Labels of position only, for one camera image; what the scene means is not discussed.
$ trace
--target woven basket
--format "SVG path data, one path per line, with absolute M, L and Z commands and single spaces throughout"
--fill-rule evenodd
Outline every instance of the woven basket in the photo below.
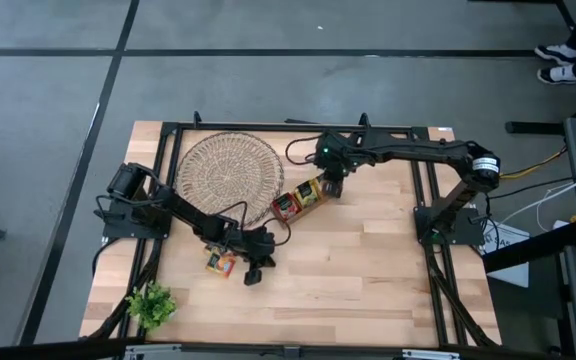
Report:
M 241 132 L 209 136 L 181 160 L 175 187 L 199 210 L 215 214 L 246 201 L 245 225 L 261 220 L 281 193 L 284 170 L 277 153 L 265 141 Z M 241 222 L 243 205 L 222 215 Z

